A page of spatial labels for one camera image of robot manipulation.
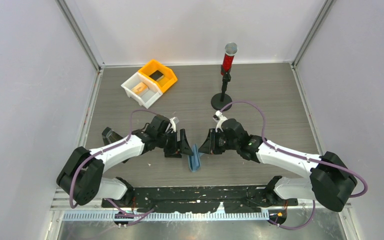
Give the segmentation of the blue leather card holder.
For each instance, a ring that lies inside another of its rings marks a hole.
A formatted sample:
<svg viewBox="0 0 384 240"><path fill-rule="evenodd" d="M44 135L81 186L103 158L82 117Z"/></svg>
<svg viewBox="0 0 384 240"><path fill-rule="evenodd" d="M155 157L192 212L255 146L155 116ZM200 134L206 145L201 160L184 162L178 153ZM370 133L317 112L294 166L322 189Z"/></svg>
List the blue leather card holder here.
<svg viewBox="0 0 384 240"><path fill-rule="evenodd" d="M201 156L203 153L199 152L197 144L192 147L192 156L188 156L188 166L191 172L197 172L201 168Z"/></svg>

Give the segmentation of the black card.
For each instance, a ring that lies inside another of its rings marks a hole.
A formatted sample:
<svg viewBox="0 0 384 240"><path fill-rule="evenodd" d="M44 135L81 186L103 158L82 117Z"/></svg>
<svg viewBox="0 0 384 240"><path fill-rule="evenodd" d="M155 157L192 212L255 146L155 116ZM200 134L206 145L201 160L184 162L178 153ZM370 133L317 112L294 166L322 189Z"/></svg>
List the black card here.
<svg viewBox="0 0 384 240"><path fill-rule="evenodd" d="M152 74L149 75L149 77L156 81L156 82L159 82L161 81L163 78L164 78L164 74L159 71L159 70L156 70L155 72L153 72Z"/></svg>

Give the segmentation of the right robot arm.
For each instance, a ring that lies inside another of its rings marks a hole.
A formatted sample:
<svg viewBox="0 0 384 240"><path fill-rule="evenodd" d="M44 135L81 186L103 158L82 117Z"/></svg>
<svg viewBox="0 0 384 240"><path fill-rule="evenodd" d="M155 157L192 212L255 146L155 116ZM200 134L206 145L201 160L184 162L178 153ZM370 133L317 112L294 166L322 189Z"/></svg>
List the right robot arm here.
<svg viewBox="0 0 384 240"><path fill-rule="evenodd" d="M209 155L221 155L227 150L236 151L247 161L273 165L299 176L275 176L269 182L265 198L271 205L288 199L306 199L341 212L358 183L337 154L329 151L323 155L308 154L279 146L248 134L234 118L220 120L216 128L209 129L198 149L199 153Z"/></svg>

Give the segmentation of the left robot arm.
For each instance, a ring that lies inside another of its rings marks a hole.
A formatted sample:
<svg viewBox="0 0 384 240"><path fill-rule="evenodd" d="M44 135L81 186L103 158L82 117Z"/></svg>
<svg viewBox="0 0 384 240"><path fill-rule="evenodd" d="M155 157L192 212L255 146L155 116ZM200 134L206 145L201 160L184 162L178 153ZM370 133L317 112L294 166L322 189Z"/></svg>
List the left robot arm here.
<svg viewBox="0 0 384 240"><path fill-rule="evenodd" d="M57 185L68 194L70 207L86 205L95 198L115 200L121 207L128 207L134 197L127 182L120 178L104 178L103 175L131 158L156 148L162 149L166 158L194 156L185 129L177 129L177 123L176 117L156 114L151 122L141 129L132 130L124 138L106 128L103 147L75 148L56 178Z"/></svg>

